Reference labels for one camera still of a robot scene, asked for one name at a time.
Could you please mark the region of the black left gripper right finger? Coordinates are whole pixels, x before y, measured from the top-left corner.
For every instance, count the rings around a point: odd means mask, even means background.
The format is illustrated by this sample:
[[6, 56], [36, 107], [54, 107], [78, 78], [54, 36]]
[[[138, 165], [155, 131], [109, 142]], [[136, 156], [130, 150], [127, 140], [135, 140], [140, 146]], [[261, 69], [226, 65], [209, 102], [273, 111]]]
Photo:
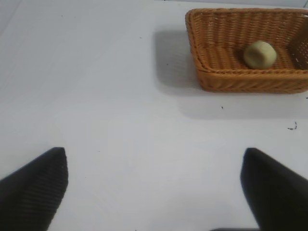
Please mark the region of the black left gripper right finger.
[[257, 148], [246, 149], [242, 189], [262, 231], [308, 229], [308, 181]]

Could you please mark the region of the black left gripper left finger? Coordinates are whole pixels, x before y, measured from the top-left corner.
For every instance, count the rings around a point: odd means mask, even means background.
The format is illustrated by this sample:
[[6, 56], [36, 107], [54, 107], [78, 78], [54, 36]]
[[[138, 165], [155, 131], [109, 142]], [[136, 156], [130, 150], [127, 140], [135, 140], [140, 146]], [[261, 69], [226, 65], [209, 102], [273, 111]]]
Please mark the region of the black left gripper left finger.
[[65, 149], [54, 147], [0, 181], [0, 229], [48, 230], [68, 186]]

